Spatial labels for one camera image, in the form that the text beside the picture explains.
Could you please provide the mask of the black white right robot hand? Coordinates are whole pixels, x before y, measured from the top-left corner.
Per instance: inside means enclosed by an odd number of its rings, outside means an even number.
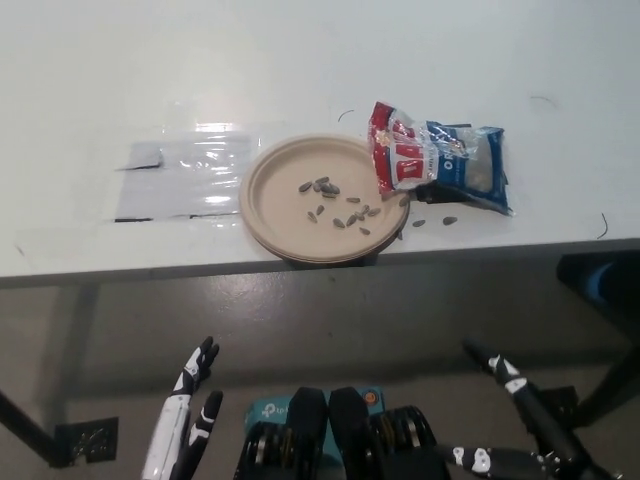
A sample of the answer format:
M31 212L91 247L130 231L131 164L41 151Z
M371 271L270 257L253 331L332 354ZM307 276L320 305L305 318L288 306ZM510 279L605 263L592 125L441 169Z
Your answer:
M480 479L614 477L592 459L536 385L504 355L473 340L465 340L463 348L482 371L492 376L509 394L527 431L536 438L539 450L526 452L514 448L438 444L434 450L442 460Z

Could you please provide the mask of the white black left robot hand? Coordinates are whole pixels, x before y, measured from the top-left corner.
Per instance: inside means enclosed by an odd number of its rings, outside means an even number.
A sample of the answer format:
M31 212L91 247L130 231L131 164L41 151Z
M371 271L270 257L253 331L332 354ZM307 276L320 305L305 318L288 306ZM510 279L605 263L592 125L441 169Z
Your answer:
M224 393L212 391L195 417L191 416L191 402L210 376L218 353L219 345L208 336L182 368L156 422L141 473L143 479L193 478L216 424Z

